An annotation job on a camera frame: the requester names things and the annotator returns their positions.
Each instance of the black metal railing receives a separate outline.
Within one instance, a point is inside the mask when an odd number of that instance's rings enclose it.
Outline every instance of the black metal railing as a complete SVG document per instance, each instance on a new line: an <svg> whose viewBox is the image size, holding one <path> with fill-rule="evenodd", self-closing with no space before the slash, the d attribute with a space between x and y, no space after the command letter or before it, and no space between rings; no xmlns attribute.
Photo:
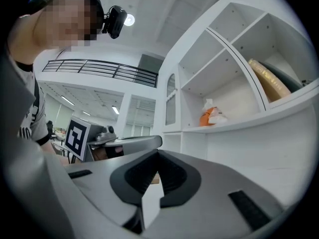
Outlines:
<svg viewBox="0 0 319 239"><path fill-rule="evenodd" d="M158 75L138 67L90 59L49 60L43 72L68 72L100 75L157 87Z"/></svg>

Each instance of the shelf compartment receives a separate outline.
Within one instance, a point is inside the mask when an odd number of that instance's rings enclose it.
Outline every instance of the shelf compartment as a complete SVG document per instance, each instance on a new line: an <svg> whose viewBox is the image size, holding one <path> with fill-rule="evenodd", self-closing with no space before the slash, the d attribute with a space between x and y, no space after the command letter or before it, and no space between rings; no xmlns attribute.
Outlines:
<svg viewBox="0 0 319 239"><path fill-rule="evenodd" d="M204 97L242 74L231 54L223 49L186 82L182 89Z"/></svg>
<svg viewBox="0 0 319 239"><path fill-rule="evenodd" d="M209 98L213 99L213 105L218 107L229 121L247 118L260 112L253 90L243 74L205 96L188 91L182 90L180 93L182 131L199 126L202 108Z"/></svg>
<svg viewBox="0 0 319 239"><path fill-rule="evenodd" d="M203 31L179 63L186 78L190 79L223 48L224 46L219 40L207 30Z"/></svg>
<svg viewBox="0 0 319 239"><path fill-rule="evenodd" d="M273 15L265 14L255 21L232 45L246 61L253 58L267 62L299 83L318 78L318 62L312 45Z"/></svg>
<svg viewBox="0 0 319 239"><path fill-rule="evenodd" d="M275 107L271 110L257 113L255 115L245 117L243 119L234 119L226 123L211 125L211 126L197 126L193 128L185 128L183 132L193 132L193 133L216 133L231 131L243 128L249 128L253 126L258 126L266 124L272 121L280 120L292 114L298 113L299 111L305 109L311 105L314 101L318 99L319 88L311 89L306 95L299 96L294 99L293 102L285 103L281 106Z"/></svg>
<svg viewBox="0 0 319 239"><path fill-rule="evenodd" d="M231 42L262 14L251 6L230 3L209 27Z"/></svg>

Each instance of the fluorescent light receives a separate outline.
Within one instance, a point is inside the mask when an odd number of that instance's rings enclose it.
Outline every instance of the fluorescent light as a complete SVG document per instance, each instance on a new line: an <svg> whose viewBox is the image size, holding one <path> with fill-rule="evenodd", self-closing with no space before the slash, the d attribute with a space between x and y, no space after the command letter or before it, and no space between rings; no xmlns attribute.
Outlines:
<svg viewBox="0 0 319 239"><path fill-rule="evenodd" d="M131 26L133 25L135 22L135 18L132 14L128 14L128 16L126 17L126 20L124 21L124 25L125 26Z"/></svg>
<svg viewBox="0 0 319 239"><path fill-rule="evenodd" d="M67 100L64 96L61 96L61 98L63 98L65 101L67 101L68 103L70 103L71 105L74 105L74 103L70 102L69 100Z"/></svg>
<svg viewBox="0 0 319 239"><path fill-rule="evenodd" d="M115 112L116 114L120 114L119 111L118 111L118 109L117 109L115 106L112 106L112 108L113 108L113 110L114 110L114 112Z"/></svg>
<svg viewBox="0 0 319 239"><path fill-rule="evenodd" d="M86 115L88 115L88 116L91 116L90 114L88 114L88 113L86 113L86 112L84 112L84 111L82 111L84 114L86 114Z"/></svg>

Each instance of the snack bag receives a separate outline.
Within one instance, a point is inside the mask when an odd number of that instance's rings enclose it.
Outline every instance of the snack bag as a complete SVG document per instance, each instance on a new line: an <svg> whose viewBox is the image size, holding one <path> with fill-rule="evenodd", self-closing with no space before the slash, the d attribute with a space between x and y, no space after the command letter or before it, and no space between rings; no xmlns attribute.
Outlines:
<svg viewBox="0 0 319 239"><path fill-rule="evenodd" d="M221 110L215 107L209 115L208 123L212 125L217 123L224 123L227 122L226 116L221 112Z"/></svg>
<svg viewBox="0 0 319 239"><path fill-rule="evenodd" d="M202 109L203 115L200 117L200 120L199 120L199 126L214 125L214 124L208 123L209 116L213 110L214 110L213 99L206 99L206 103L204 105L204 108Z"/></svg>
<svg viewBox="0 0 319 239"><path fill-rule="evenodd" d="M223 123L227 121L226 116L217 107L213 106L213 99L206 99L203 115L200 117L199 125L215 125L216 123Z"/></svg>

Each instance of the dark green object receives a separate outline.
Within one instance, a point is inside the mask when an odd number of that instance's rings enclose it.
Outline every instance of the dark green object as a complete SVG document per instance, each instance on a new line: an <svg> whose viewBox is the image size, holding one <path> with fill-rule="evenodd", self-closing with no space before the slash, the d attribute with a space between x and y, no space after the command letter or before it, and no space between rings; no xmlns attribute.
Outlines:
<svg viewBox="0 0 319 239"><path fill-rule="evenodd" d="M299 82L290 77L288 74L279 70L277 67L266 62L259 61L259 63L266 67L269 71L271 71L279 80L281 80L281 82L285 84L285 86L290 90L291 93L303 87Z"/></svg>

